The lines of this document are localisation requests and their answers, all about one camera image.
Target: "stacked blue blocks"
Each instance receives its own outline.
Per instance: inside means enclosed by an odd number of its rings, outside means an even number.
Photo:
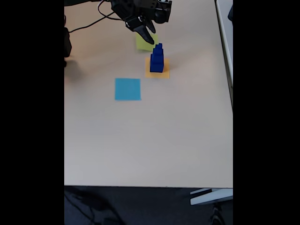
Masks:
[[[164,50],[163,44],[159,43],[153,48],[150,58],[150,72],[162,73],[164,70]]]

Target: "green square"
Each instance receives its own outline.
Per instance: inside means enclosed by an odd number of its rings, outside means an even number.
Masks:
[[[146,42],[141,35],[139,35],[138,33],[135,33],[135,43],[136,43],[136,48],[138,50],[146,50],[146,51],[153,51],[153,48],[155,48],[155,45],[158,44],[158,35],[157,34],[150,34],[151,37],[154,40],[154,44],[151,45],[148,42]]]

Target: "black cable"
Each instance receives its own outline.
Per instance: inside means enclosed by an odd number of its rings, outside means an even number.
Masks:
[[[107,18],[107,17],[102,17],[101,19],[98,19],[97,21],[95,21],[95,22],[91,23],[91,24],[90,24],[90,25],[88,25],[88,26],[85,26],[85,27],[80,27],[80,28],[76,28],[75,30],[72,30],[72,31],[70,31],[69,33],[72,33],[72,32],[74,32],[74,31],[76,31],[76,30],[80,30],[80,29],[88,28],[88,27],[90,27],[90,26],[92,26],[92,25],[94,25],[94,24],[98,23],[99,21],[101,21],[101,20],[105,19],[105,18]]]
[[[90,213],[92,214],[92,220],[91,220],[90,224],[93,224],[93,223],[95,223],[95,222],[93,222],[93,221],[95,221],[95,214],[94,214],[92,207],[90,207]]]
[[[101,13],[99,8],[100,8],[100,6],[102,5],[103,2],[105,2],[105,0],[102,1],[102,2],[100,2],[99,5],[98,5],[98,12],[99,12],[102,16],[104,16],[105,18],[110,19],[110,20],[121,20],[121,21],[123,21],[122,19],[109,17],[110,14],[109,14],[109,15],[105,15],[105,14]]]
[[[78,211],[81,212],[81,214],[83,214],[87,219],[89,219],[89,221],[91,221],[92,223],[95,223],[94,220],[92,220],[92,218],[90,218],[88,215],[86,215],[77,205],[75,205],[73,202],[70,201],[70,199],[65,195],[65,198],[67,199],[67,201],[73,205]]]

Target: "dark floor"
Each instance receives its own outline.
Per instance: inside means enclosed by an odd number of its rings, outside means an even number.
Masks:
[[[191,191],[196,188],[151,187],[77,187],[106,198],[126,225],[209,225],[212,204],[190,205]],[[87,206],[65,192],[83,212],[91,216]],[[221,202],[226,225],[233,224],[233,200]],[[109,211],[95,212],[95,221],[114,216]],[[90,225],[90,221],[65,198],[65,225]]]

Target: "blue paper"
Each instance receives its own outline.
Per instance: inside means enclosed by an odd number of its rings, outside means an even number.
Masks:
[[[115,100],[141,100],[141,80],[131,78],[116,78]]]

